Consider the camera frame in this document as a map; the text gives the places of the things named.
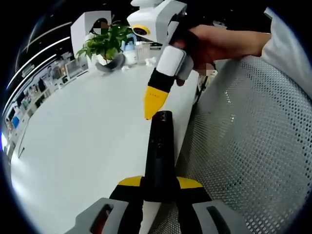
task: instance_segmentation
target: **white sleeve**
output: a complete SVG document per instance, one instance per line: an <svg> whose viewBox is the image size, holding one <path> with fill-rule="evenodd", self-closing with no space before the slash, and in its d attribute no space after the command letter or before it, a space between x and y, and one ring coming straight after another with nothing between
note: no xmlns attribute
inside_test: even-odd
<svg viewBox="0 0 312 234"><path fill-rule="evenodd" d="M271 10L271 39L262 49L262 59L292 78L312 99L312 68L290 28Z"/></svg>

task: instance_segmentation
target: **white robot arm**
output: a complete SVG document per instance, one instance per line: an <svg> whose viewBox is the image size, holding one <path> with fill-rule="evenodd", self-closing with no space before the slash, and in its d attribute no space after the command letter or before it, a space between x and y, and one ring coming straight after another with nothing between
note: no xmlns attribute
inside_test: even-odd
<svg viewBox="0 0 312 234"><path fill-rule="evenodd" d="M132 13L128 22L134 33L163 44L156 62L157 71L186 80L193 61L185 51L169 45L179 20L185 16L187 5L176 0L133 0L140 9Z"/></svg>

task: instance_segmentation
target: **person's arm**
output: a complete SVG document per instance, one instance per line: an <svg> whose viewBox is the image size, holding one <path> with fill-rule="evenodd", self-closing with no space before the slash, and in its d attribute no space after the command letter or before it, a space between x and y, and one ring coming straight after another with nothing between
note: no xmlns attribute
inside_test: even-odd
<svg viewBox="0 0 312 234"><path fill-rule="evenodd" d="M259 57L263 46L271 38L267 33L231 31L208 25L199 25L190 31L200 40L200 44L191 54L195 67L219 59L236 59L247 55ZM177 40L174 45L185 47L181 40Z"/></svg>

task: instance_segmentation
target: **green leaves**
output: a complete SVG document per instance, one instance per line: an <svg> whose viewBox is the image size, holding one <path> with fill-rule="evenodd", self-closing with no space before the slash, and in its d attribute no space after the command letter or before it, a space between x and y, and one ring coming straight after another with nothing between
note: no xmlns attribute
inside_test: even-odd
<svg viewBox="0 0 312 234"><path fill-rule="evenodd" d="M127 35L132 33L128 26L112 24L109 28L101 29L101 35L87 40L77 56L87 55L90 59L93 54L102 55L104 59L112 60L121 51L121 42L127 41Z"/></svg>

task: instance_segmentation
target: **white table surface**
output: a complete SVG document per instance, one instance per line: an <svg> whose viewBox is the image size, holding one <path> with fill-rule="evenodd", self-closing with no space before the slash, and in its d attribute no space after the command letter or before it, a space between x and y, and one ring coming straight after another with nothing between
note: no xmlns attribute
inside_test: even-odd
<svg viewBox="0 0 312 234"><path fill-rule="evenodd" d="M14 190L41 233L61 234L75 217L119 181L144 175L151 121L143 98L153 67L86 73L57 90L30 118L11 160ZM162 108L174 117L175 154L182 146L198 73L173 85ZM147 233L159 203L145 202L140 233Z"/></svg>

